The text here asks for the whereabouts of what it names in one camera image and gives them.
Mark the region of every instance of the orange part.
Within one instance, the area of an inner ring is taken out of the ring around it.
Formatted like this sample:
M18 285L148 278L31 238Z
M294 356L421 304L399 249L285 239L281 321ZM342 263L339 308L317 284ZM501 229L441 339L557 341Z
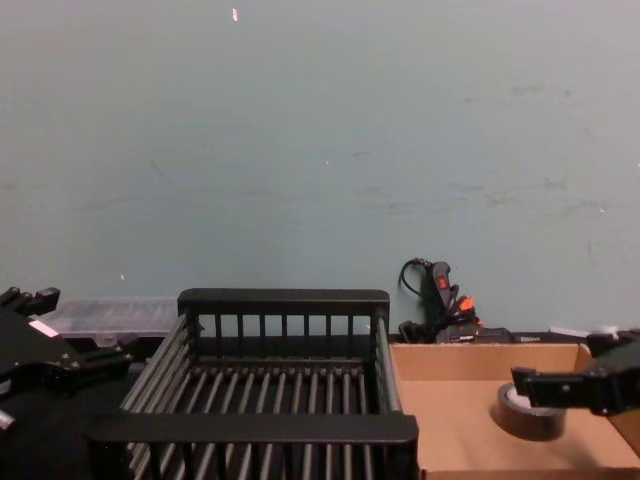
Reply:
M473 297L467 297L460 303L460 310L466 312L473 308Z

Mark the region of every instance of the white label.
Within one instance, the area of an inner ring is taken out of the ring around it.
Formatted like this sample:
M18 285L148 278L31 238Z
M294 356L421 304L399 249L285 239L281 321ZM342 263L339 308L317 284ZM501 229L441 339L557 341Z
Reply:
M56 335L58 335L58 332L56 332L49 325L45 325L44 323L42 323L40 320L34 320L33 322L29 322L29 325L31 325L33 328L35 328L39 332L44 333L49 338L55 337Z
M11 380L7 380L6 382L0 383L0 395L9 393L9 390L11 390Z

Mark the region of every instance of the metal bar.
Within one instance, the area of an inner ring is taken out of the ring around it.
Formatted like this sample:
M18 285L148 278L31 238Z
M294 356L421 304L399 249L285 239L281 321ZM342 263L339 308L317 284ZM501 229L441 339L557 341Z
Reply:
M216 375L213 381L213 385L211 386L211 392L209 392L209 397L207 398L207 402L205 403L205 406L203 409L204 413L209 413L211 411L211 407L213 405L213 402L216 399L216 396L218 394L218 390L220 389L220 384L222 383L223 378L224 378L224 374L222 373L222 371L218 372L218 374ZM174 477L174 479L182 480L185 474L186 474L186 469L184 464L180 465L180 468L176 473L176 476Z
M389 413L387 395L385 394L384 387L382 386L382 370L380 369L380 362L377 360L374 362L376 386L378 388L378 410L380 413Z
M351 375L348 373L342 377L342 413L349 414L349 389L351 388ZM351 480L352 478L352 452L351 445L345 445L343 447L344 452L344 473L342 475L343 480Z
M389 343L387 342L386 324L383 317L378 317L378 339L380 346L380 367L384 374L384 387L386 387L386 394L389 403L389 410L397 412L400 410L400 400L398 398L398 390L396 388L396 381L393 377L393 369L391 368L391 354L389 353Z
M247 378L247 382L244 385L244 391L242 392L242 398L240 399L240 405L238 406L238 413L242 414L247 409L247 403L249 403L249 395L251 394L251 387L253 386L253 380L255 379L255 373L251 372ZM233 443L227 445L226 461L227 464L231 461L233 450L235 446Z
M189 363L189 358L187 356L188 350L188 345L182 347L180 355L178 356L178 361L171 365L169 370L167 370L166 377L162 379L160 385L158 385L158 389L152 394L151 398L149 399L149 404L144 408L145 412L154 412L158 404L163 399L166 400L169 397L169 392L171 391L171 389L169 388L170 382L178 378L179 375L176 375L176 373L182 372L185 369L185 366Z
M349 368L362 368L362 359L346 358L337 355L332 355L331 358L273 358L273 357L245 357L245 358L225 358L218 359L210 355L201 355L200 362L210 366L219 367L252 367L252 366L264 366L266 368L281 368L283 366L291 367L317 367L322 365L326 368L330 367L344 367L347 365Z
M300 392L302 390L302 372L296 373L296 381L293 386L293 400L291 402L291 413L298 413L300 408ZM284 445L284 465L280 478L284 476L287 480L293 480L293 447L290 444Z
M309 389L309 412L310 414L316 413L316 395L318 393L318 374L314 373L311 377L311 388ZM304 446L304 456L302 459L302 478L303 480L311 479L311 455L313 453L313 446L308 443Z
M204 387L204 383L206 380L207 380L207 372L204 371L202 372L202 374L200 374L200 379L198 380L198 384L196 385L196 388L191 394L191 398L189 399L189 403L187 404L184 410L184 413L191 413L193 411L193 408L195 407L198 397L200 396L200 392L202 392L202 388ZM162 462L160 463L160 470L162 471L163 475L167 471L167 468L171 462L171 458L173 457L173 453L175 449L176 449L176 444L172 443L171 445L169 445L167 450L164 452L164 455L162 456Z
M178 403L180 402L180 398L184 394L185 390L187 389L187 385L189 385L189 382L191 381L190 373L186 376L184 375L187 367L188 365L184 365L180 369L180 371L173 376L171 385L167 389L173 389L178 384L180 379L182 379L182 383L180 384L176 393L174 393L173 395L165 395L162 402L160 402L156 409L145 413L173 413L175 411ZM134 447L132 453L131 468L135 471L136 479L140 479L144 475L144 472L149 466L149 458L149 450L146 448L145 444L138 444Z
M366 415L367 408L367 392L364 385L364 375L358 375L358 387L360 390L360 413ZM365 480L373 480L373 459L371 457L371 447L365 445L364 451L364 478Z
M229 384L229 388L227 389L227 393L224 396L224 400L222 401L222 408L220 409L220 413L227 413L229 409L229 404L231 403L231 398L233 397L233 392L236 389L236 384L238 383L238 372L235 372L231 377L231 383ZM211 463L211 457L213 456L213 452L215 450L215 445L210 443L207 445L207 448L204 451L204 455L202 456L202 461L200 462L200 467L198 468L198 472L196 473L196 480L203 480L207 472L209 471L209 465ZM224 475L226 478L226 455L225 451L221 450L221 447L218 446L218 464L222 463L222 468L224 469ZM218 465L218 476L220 476L220 465Z
M267 389L269 388L269 381L271 379L271 374L269 372L264 374L264 378L262 379L262 386L260 387L260 395L258 396L258 404L256 405L256 413L262 413L262 409L264 408L264 400L267 396ZM242 457L242 464L240 465L240 473L238 474L238 479L246 480L247 474L249 473L249 464L252 460L251 453L251 445L247 445L247 448L244 451L244 456ZM260 473L260 459L256 459L256 463L254 465L254 472Z
M333 413L333 372L327 375L327 415ZM325 480L333 478L333 451L331 445L327 445L327 456L325 459Z
M300 407L300 390L302 388L302 372L296 374L296 383L293 389L293 401L291 402L291 413L298 413Z
M276 391L276 399L273 404L273 413L280 413L282 406L282 397L284 396L284 385L287 380L286 373L280 374L278 380L278 390ZM267 480L269 477L269 470L271 468L271 456L273 455L273 444L268 444L264 451L264 458L262 460L262 468L260 469L260 480Z
M186 331L181 332L180 335L178 335L178 341L167 350L165 357L163 357L158 366L155 367L156 371L152 374L149 384L142 391L142 395L131 406L131 413L140 413L142 409L146 407L149 402L149 397L151 397L151 395L156 391L158 383L167 378L167 372L176 364L176 356L182 352L186 352L186 349L189 348L188 345L182 345L186 336Z
M353 357L353 315L347 318L347 358Z
M222 358L222 318L219 313L215 314L216 322L216 355Z
M159 362L160 359L165 357L165 353L167 352L169 347L171 347L177 341L178 333L184 327L185 322L186 322L186 315L180 315L178 317L178 321L176 322L175 326L167 334L167 336L162 341L162 343L160 344L158 349L155 351L153 356L149 359L148 365L153 365ZM133 405L133 402L136 401L142 389L146 387L149 381L149 378L151 377L152 371L153 371L153 368L145 368L142 371L142 373L136 380L135 384L133 385L133 388L129 390L129 393L127 393L127 396L124 397L124 400L122 401L121 408L123 410L129 410L129 408L131 408L131 406Z

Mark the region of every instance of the power cord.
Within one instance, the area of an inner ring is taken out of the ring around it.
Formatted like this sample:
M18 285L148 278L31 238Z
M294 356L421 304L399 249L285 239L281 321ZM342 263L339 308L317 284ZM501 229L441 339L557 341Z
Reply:
M412 267L423 269L423 284L420 290L407 281L407 270ZM405 342L433 343L438 333L451 325L481 325L476 316L473 298L458 298L460 286L449 283L450 271L451 268L445 262L431 262L419 257L412 258L402 265L398 283L420 297L426 312L424 325L412 322L400 325L400 333Z

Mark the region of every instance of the black cable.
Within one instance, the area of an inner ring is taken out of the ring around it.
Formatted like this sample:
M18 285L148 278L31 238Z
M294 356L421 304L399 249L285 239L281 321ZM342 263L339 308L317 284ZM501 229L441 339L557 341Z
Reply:
M407 288L407 290L409 290L411 293L415 293L416 295L421 297L422 294L418 290L416 290L414 287L409 285L409 282L407 282L407 279L405 278L405 272L407 271L407 268L409 268L409 267L420 266L420 267L422 267L422 268L424 268L426 270L431 265L432 265L432 263L429 262L428 260L425 260L424 258L417 258L417 257L416 258L412 258L411 260L405 262L405 264L400 269L400 278L398 278L398 283L402 282L402 284Z

